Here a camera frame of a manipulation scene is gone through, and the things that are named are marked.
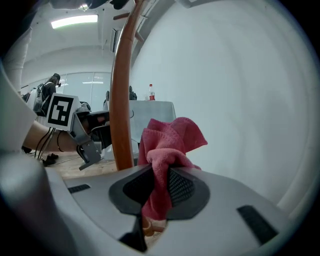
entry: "metal bracket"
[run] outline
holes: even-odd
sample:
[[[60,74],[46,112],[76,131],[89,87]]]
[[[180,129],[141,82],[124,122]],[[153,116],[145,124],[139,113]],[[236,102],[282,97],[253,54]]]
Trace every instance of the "metal bracket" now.
[[[77,113],[73,113],[71,131],[68,133],[78,144],[77,152],[85,162],[79,167],[80,171],[101,160],[99,150],[84,130]]]

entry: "wooden pole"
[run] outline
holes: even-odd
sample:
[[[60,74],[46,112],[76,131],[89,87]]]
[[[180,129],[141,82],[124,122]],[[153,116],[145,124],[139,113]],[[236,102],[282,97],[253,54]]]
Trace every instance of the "wooden pole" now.
[[[118,171],[134,166],[129,116],[129,77],[132,46],[144,0],[136,0],[116,49],[110,87],[110,130]]]

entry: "black cable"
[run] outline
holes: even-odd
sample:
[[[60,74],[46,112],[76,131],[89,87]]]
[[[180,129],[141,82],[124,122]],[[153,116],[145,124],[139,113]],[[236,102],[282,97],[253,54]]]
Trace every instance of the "black cable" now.
[[[38,150],[38,147],[39,147],[41,141],[48,135],[48,133],[50,133],[50,130],[51,130],[51,127],[49,128],[48,132],[39,140],[38,145],[36,145],[34,158],[36,158],[36,156],[37,156],[37,150]]]
[[[79,156],[81,156],[81,154],[80,154],[80,146],[79,145],[76,146],[76,152],[78,153]]]
[[[61,149],[60,149],[60,146],[59,146],[59,136],[60,134],[62,133],[63,131],[61,130],[58,134],[58,136],[56,137],[56,145],[58,146],[58,149],[60,150],[60,152],[63,152]]]
[[[42,147],[39,151],[39,155],[38,155],[38,159],[40,157],[41,151],[44,149],[44,146],[46,145],[47,141],[49,140],[50,136],[56,131],[56,128],[53,128],[52,131],[50,132],[48,138],[46,138],[46,140],[44,141],[44,143],[42,144]]]

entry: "backpack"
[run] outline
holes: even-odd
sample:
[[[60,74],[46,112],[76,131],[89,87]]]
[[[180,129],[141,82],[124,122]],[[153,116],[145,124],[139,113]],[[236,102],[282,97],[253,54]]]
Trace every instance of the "backpack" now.
[[[129,100],[130,101],[136,101],[137,100],[137,95],[133,92],[133,91],[131,91],[130,93],[129,93]]]
[[[27,103],[30,97],[30,92],[27,92],[25,95],[22,95],[21,97],[24,100],[24,102]]]
[[[36,89],[36,99],[34,102],[33,111],[37,114],[37,116],[45,117],[46,114],[43,111],[43,106],[47,102],[50,95],[44,97],[45,84],[41,83]]]

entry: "pink towel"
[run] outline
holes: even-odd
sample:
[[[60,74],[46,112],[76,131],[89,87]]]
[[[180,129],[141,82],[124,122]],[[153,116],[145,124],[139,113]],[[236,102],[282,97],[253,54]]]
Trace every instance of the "pink towel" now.
[[[197,168],[186,157],[186,153],[207,145],[199,127],[186,117],[173,122],[160,122],[151,119],[143,130],[138,165],[152,163],[154,189],[142,208],[142,214],[154,220],[164,220],[172,207],[167,191],[169,165]]]

